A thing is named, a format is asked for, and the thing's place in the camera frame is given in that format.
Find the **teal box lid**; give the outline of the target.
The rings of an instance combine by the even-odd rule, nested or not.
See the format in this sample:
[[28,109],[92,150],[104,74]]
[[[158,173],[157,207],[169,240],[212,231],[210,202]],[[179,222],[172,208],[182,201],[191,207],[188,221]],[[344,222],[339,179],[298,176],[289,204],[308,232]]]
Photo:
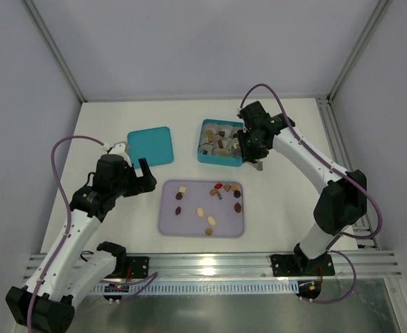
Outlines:
[[139,159],[145,158],[149,167],[170,164],[174,161],[171,131],[162,126],[128,133],[129,156],[136,169]]

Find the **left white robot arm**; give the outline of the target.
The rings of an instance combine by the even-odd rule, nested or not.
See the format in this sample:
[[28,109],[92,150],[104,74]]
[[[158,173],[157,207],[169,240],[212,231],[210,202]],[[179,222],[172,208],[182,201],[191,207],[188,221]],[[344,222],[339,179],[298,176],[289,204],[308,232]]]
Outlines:
[[100,157],[92,183],[73,194],[67,220],[50,251],[23,287],[11,287],[6,303],[19,325],[36,332],[66,332],[76,308],[102,280],[118,276],[126,266],[125,247],[105,241],[91,259],[75,270],[81,252],[120,197],[152,192],[157,181],[146,159],[142,175],[121,155]]

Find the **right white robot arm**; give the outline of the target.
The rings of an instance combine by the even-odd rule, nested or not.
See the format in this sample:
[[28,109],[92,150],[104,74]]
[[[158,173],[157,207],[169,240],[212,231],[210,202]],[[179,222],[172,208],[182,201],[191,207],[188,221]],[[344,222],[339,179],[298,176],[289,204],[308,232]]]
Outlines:
[[365,175],[328,159],[303,140],[291,119],[270,116],[258,101],[241,108],[243,129],[237,132],[244,162],[258,163],[270,150],[282,154],[311,182],[320,197],[313,211],[314,225],[295,245],[292,255],[278,257],[278,271],[292,275],[331,274],[327,250],[340,233],[367,212]]

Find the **metal tongs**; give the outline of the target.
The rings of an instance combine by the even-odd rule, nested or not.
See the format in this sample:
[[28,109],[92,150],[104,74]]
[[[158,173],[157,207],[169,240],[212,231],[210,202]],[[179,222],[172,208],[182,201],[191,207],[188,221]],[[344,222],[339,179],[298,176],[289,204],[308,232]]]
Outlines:
[[249,164],[251,167],[254,167],[257,171],[263,171],[263,162],[258,159],[249,159],[249,160],[244,160],[243,159],[243,153],[241,151],[241,146],[240,144],[233,144],[231,147],[231,153],[234,157],[240,157],[243,161],[243,163]]

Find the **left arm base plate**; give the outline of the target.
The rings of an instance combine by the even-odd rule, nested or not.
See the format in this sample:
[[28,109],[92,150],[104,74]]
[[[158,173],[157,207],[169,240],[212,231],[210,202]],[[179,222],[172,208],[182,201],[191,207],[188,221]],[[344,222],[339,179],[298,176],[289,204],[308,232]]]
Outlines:
[[127,280],[148,277],[150,258],[147,256],[127,256],[123,276]]

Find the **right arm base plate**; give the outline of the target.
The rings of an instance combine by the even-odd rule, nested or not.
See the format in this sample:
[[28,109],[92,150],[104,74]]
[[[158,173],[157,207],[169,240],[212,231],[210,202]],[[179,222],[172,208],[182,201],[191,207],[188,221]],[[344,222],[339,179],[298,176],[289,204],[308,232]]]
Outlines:
[[270,256],[272,274],[276,278],[295,277],[300,274],[294,255],[274,254]]

